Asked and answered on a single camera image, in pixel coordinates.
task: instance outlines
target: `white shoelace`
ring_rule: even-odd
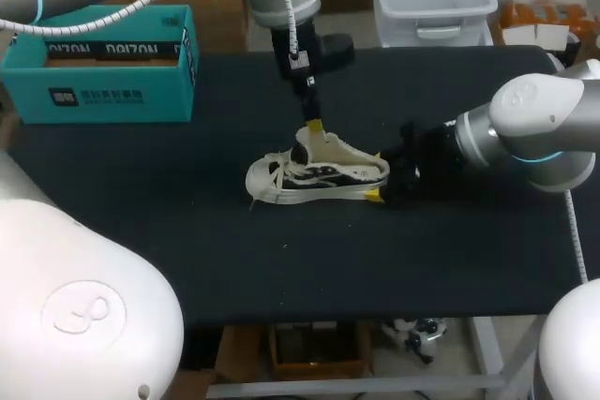
[[[269,176],[269,178],[264,183],[264,189],[261,190],[258,197],[255,197],[254,201],[260,200],[264,194],[273,187],[275,184],[276,190],[276,201],[278,203],[279,195],[283,190],[283,180],[286,176],[294,177],[296,175],[306,175],[308,174],[308,170],[306,170],[302,165],[294,163],[291,160],[292,151],[278,153],[278,154],[267,154],[264,156],[264,159],[269,164],[269,166],[273,163],[277,164],[277,168],[273,170],[273,173]]]

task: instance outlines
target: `white sneaker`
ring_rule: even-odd
[[[247,192],[267,203],[296,204],[320,199],[366,200],[383,185],[387,161],[354,149],[333,133],[301,128],[288,152],[268,154],[246,175]]]

